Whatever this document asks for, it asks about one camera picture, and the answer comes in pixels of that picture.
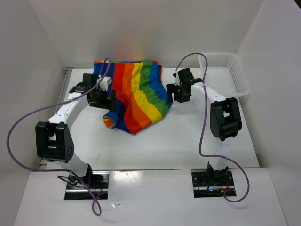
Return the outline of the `rainbow striped shorts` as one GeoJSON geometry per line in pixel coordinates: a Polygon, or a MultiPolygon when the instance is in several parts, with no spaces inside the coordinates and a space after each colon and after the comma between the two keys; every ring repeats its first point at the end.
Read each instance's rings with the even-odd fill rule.
{"type": "Polygon", "coordinates": [[[109,92],[115,91],[116,108],[103,116],[106,127],[130,134],[163,119],[171,108],[162,84],[162,66],[152,60],[94,62],[94,74],[112,78],[109,92]]]}

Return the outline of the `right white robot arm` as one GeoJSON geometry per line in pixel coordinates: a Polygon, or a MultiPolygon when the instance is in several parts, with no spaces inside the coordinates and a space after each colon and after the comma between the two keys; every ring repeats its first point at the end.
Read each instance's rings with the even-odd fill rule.
{"type": "Polygon", "coordinates": [[[201,78],[194,78],[189,68],[176,71],[173,76],[175,82],[166,86],[169,103],[184,103],[195,97],[205,107],[199,154],[208,159],[207,182],[217,185],[229,171],[226,139],[236,137],[242,129],[238,101],[217,93],[201,78]]]}

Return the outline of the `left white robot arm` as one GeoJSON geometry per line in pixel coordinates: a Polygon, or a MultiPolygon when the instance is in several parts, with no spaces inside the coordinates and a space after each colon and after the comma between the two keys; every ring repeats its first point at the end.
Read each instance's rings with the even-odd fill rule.
{"type": "Polygon", "coordinates": [[[82,82],[69,91],[66,104],[46,122],[38,122],[35,127],[37,156],[55,162],[65,170],[75,173],[67,182],[73,186],[89,188],[97,180],[92,168],[75,154],[75,146],[70,129],[87,106],[113,109],[116,92],[109,91],[112,78],[83,74],[82,82]]]}

